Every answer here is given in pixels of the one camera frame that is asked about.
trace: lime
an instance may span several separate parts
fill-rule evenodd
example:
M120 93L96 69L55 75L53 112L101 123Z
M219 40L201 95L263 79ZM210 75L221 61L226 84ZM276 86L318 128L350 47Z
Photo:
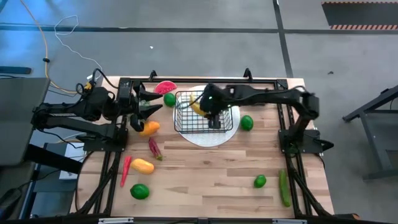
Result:
M256 179L254 180L254 187L255 188L261 188L263 187L267 182L267 179L264 175L258 175Z
M250 131L253 128L253 119L249 115L244 115L241 119L241 127L245 131Z
M144 184L134 184L130 189L130 194L135 199L142 200L149 196L149 189Z
M173 93L166 93L163 96L163 101L166 106L173 107L175 105L175 97Z

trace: wooden table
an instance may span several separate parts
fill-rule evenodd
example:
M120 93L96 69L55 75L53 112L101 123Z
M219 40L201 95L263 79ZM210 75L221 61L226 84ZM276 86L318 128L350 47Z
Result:
M109 79L117 86L119 78L110 77ZM301 78L287 80L289 88L304 85ZM197 85L204 84L178 83L176 91ZM103 86L116 94L116 90L105 81ZM145 83L145 86L148 91L152 91L156 83ZM272 85L267 84L253 84L252 86L273 89ZM161 98L152 101L151 104L162 104L162 100ZM279 196L278 171L286 169L286 164L277 140L277 131L280 126L275 104L241 107L241 116L248 114L253 118L253 130L246 132L238 129L226 143L206 148L188 142L174 130L172 111L172 108L164 106L150 117L150 120L160 123L160 129L153 137L162 151L163 161L157 161L152 157L147 143L148 138L138 136L129 127L128 147L122 154L119 166L112 216L294 217L293 208L285 208ZM310 123L308 128L313 128L313 124ZM144 175L131 169L125 186L120 188L125 156L152 162L155 165L155 172ZM312 154L302 156L309 189L324 208L333 213L321 160ZM79 206L84 204L98 185L103 157L103 152L95 152L83 166L78 181ZM259 174L267 177L267 184L261 189L254 189L253 180ZM136 183L146 184L150 188L149 198L136 200L131 197L129 189ZM104 195L101 211L106 203L108 189L105 189ZM298 197L300 208L304 211L301 190L298 190Z

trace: yellow pepper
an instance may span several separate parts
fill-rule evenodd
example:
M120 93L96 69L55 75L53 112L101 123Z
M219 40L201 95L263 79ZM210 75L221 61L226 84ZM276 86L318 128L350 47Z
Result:
M160 128L160 124L156 121L147 121L144 124L144 130L139 133L140 136L149 136L154 134Z
M130 167L142 174L151 174L155 169L155 166L153 164L143 159L134 159L131 162Z

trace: green cucumber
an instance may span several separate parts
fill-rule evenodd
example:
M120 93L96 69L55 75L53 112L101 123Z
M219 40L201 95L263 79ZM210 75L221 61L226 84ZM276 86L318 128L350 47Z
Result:
M279 190L282 203L285 207L290 207L290 190L287 186L286 171L284 169L279 171Z

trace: banana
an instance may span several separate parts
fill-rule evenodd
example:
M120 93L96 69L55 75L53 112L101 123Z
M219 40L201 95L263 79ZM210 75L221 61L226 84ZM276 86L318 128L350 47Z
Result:
M189 104L191 104L192 102L195 101L195 97L194 97L193 95L190 95L189 97L190 97ZM199 105L198 102L195 102L194 104L192 104L192 105L191 105L191 109L192 109L195 113L199 114L200 116L206 115L206 112L204 112L204 111L202 111L202 110L200 109L200 105Z

